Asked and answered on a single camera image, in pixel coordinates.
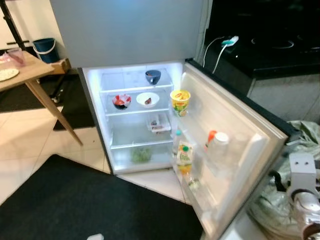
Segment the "blue bucket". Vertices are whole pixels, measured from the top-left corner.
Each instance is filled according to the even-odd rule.
[[[40,55],[42,61],[47,64],[60,60],[56,50],[56,40],[54,38],[43,38],[32,42],[34,51]]]

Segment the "yellow cup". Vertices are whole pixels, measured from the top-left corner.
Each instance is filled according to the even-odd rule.
[[[170,97],[174,111],[180,117],[185,116],[189,105],[190,92],[187,90],[175,90],[170,93]]]

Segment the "black floor mat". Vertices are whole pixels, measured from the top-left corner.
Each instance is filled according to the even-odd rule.
[[[199,240],[192,207],[52,155],[0,206],[0,240]]]
[[[41,87],[48,95],[55,89],[56,84],[56,77],[47,77],[41,80]],[[25,84],[0,92],[0,113],[41,108],[44,106]]]
[[[73,129],[94,127],[90,108],[81,85],[79,75],[69,75],[63,84],[63,109],[65,116]],[[59,121],[55,123],[53,130],[64,130]]]

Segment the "white bottle cap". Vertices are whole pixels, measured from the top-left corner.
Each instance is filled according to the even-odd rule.
[[[214,135],[214,142],[219,144],[219,145],[226,145],[229,143],[229,137],[227,134],[225,134],[224,132],[217,132]]]

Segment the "bowl with red food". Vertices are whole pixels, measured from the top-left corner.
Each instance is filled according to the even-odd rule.
[[[131,97],[127,94],[116,95],[112,98],[112,103],[116,109],[125,110],[131,103]]]

